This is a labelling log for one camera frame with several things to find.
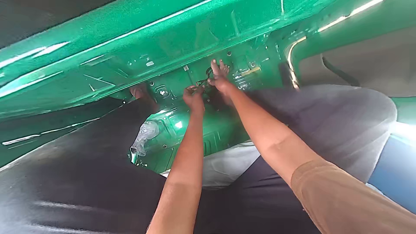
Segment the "forearm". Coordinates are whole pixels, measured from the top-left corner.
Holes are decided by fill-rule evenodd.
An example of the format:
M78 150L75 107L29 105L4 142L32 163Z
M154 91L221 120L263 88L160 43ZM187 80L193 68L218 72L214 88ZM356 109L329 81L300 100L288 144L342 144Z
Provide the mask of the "forearm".
M185 136L176 153L167 183L202 187L203 113L191 113Z
M148 234L193 233L202 189L203 113L191 113Z
M228 95L265 161L289 185L293 172L300 165L319 158L292 130L238 88L230 87Z

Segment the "human arm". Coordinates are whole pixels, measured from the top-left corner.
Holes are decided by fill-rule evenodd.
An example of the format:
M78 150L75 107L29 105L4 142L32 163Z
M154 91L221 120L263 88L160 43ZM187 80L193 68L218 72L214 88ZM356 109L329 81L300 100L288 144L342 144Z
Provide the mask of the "human arm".
M211 61L211 67L215 79L211 79L210 84L231 99L245 130L262 157L289 185L296 168L306 162L321 159L286 125L229 83L215 61Z
M195 87L184 91L183 99L191 110L188 128L163 187L148 234L193 233L202 189L202 120L205 108L201 93L202 90Z

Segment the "fingers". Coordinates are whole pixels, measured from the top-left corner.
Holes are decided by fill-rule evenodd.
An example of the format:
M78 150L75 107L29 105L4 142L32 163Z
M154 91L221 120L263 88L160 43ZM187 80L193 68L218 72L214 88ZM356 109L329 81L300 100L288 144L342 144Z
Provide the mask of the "fingers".
M204 87L198 86L196 91L193 93L194 95L201 95L204 92Z
M194 95L194 94L202 94L204 92L204 87L203 86L195 86L195 85L191 85L188 86L184 89L183 94L184 95Z
M208 79L208 84L215 86L215 80L214 79Z
M224 64L223 60L220 59L220 69L224 71L226 67L227 66Z
M217 61L215 61L215 59L211 60L211 68L212 68L212 73L214 73L214 76L221 75L221 70L218 67Z

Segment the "black fabric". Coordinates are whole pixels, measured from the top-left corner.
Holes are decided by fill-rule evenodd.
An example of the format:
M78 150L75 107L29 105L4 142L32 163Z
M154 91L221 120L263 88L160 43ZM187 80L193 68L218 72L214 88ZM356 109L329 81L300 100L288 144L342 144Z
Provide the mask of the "black fabric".
M384 95L344 86L250 94L313 150L362 181L396 118ZM145 233L165 178L126 152L150 107L137 100L0 171L0 233ZM195 233L316 233L287 184L260 157L233 184L203 190Z
M0 49L114 0L0 0Z

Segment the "clear plastic wrap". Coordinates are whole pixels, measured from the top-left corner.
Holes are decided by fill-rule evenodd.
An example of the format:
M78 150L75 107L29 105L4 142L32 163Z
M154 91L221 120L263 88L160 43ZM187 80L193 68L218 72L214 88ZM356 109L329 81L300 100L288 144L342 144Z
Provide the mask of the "clear plastic wrap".
M146 150L144 149L144 144L147 140L152 139L153 137L159 134L159 127L157 123L153 121L145 121L140 127L139 134L136 137L133 145L130 148L132 162L137 161L137 156L146 156Z

